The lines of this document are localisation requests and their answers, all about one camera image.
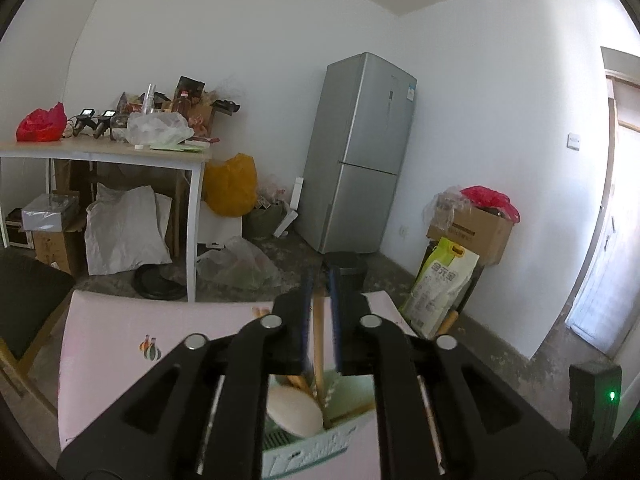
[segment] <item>brown bottle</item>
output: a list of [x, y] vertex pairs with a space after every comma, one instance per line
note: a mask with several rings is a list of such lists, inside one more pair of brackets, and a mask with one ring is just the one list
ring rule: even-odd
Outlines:
[[191, 101], [189, 100], [189, 93], [186, 90], [183, 90], [182, 92], [180, 92], [180, 97], [178, 97], [174, 101], [174, 104], [171, 107], [171, 111], [178, 112], [188, 121], [190, 108], [191, 108]]

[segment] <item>door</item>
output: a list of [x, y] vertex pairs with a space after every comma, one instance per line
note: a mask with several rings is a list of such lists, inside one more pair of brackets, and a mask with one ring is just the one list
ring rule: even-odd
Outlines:
[[566, 320], [585, 341], [613, 357], [640, 308], [640, 133], [619, 126], [612, 191], [591, 267]]
[[374, 253], [380, 248], [396, 189], [395, 175], [342, 164], [327, 208], [321, 253]]
[[416, 79], [378, 56], [365, 56], [344, 162], [398, 174], [414, 114]]

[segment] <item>plastic bottle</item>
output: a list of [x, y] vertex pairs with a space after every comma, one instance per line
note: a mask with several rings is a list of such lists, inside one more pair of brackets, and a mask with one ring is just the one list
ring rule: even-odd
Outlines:
[[186, 90], [180, 92], [180, 97], [175, 100], [174, 105], [171, 107], [172, 112], [178, 112], [185, 119], [189, 120], [189, 110], [191, 108], [191, 101], [189, 100], [189, 93]]
[[150, 84], [146, 90], [145, 100], [142, 103], [142, 113], [147, 115], [154, 111], [154, 97], [156, 95], [156, 85]]

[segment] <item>red plastic bag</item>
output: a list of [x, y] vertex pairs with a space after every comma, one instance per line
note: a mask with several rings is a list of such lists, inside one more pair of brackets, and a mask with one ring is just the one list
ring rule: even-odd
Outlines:
[[60, 140], [66, 126], [65, 107], [58, 103], [48, 112], [42, 108], [34, 110], [18, 125], [15, 138], [21, 141]]
[[511, 205], [511, 200], [504, 193], [484, 186], [471, 186], [460, 191], [477, 207], [495, 207], [502, 211], [514, 224], [520, 222], [520, 213]]

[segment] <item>black chair seat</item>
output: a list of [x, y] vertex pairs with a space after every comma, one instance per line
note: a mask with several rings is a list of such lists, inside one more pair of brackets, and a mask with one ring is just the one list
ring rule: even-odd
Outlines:
[[15, 249], [0, 250], [0, 337], [16, 360], [75, 282], [66, 272]]

